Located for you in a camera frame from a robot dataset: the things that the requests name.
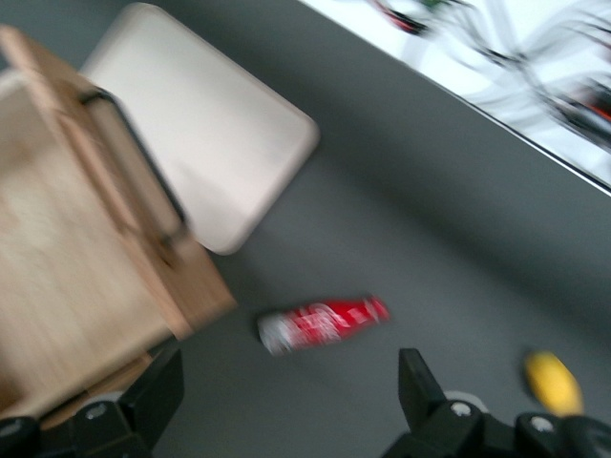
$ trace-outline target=soda can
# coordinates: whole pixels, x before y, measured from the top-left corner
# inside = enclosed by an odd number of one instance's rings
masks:
[[[261,342],[272,355],[334,344],[365,327],[386,321],[390,314],[374,297],[359,300],[314,302],[295,310],[267,315],[258,320]]]

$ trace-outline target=metal screw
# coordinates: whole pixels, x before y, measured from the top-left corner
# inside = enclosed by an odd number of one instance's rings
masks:
[[[93,420],[97,417],[101,417],[106,413],[106,410],[108,410],[108,408],[105,404],[98,404],[97,406],[87,410],[87,412],[85,413],[85,418],[87,420]]]
[[[450,409],[459,417],[471,416],[471,408],[465,403],[454,403],[450,406]]]
[[[547,418],[533,417],[531,418],[531,426],[538,432],[552,432],[554,425]]]
[[[9,437],[15,432],[19,432],[22,426],[23,423],[21,422],[21,420],[15,420],[14,423],[6,425],[2,429],[0,429],[0,437]]]

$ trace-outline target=wooden frame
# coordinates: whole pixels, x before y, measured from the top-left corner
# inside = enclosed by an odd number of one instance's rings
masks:
[[[39,417],[235,303],[96,87],[20,31],[0,44],[0,418]]]

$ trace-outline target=white surface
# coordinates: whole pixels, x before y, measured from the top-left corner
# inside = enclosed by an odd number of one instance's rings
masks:
[[[511,126],[540,147],[568,161],[587,175],[611,184],[611,155],[574,134],[545,113],[522,78],[503,71],[461,44],[460,39],[439,27],[425,37],[414,37],[394,27],[369,0],[301,0],[372,45],[402,60],[449,91],[464,97],[493,118]],[[399,11],[410,11],[416,0],[387,0]],[[492,47],[500,52],[528,49],[537,43],[537,34],[550,30],[557,19],[580,19],[580,10],[611,19],[611,4],[594,0],[469,0],[482,12],[481,26]],[[495,9],[504,7],[511,24],[507,33]],[[557,14],[568,11],[562,18]],[[571,36],[571,27],[562,37]],[[515,48],[509,49],[515,40]],[[549,89],[572,90],[576,81],[593,74],[609,73],[609,51],[586,39],[572,42],[557,52],[558,58],[541,59],[533,71]],[[568,78],[568,83],[558,81]],[[492,99],[500,103],[486,103]]]
[[[150,5],[120,15],[83,73],[122,102],[217,253],[242,245],[318,139],[309,117]]]

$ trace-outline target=yellow object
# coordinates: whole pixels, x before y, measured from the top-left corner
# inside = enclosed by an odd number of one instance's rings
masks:
[[[559,417],[583,414],[579,384],[554,353],[531,353],[524,367],[533,394],[552,413]]]

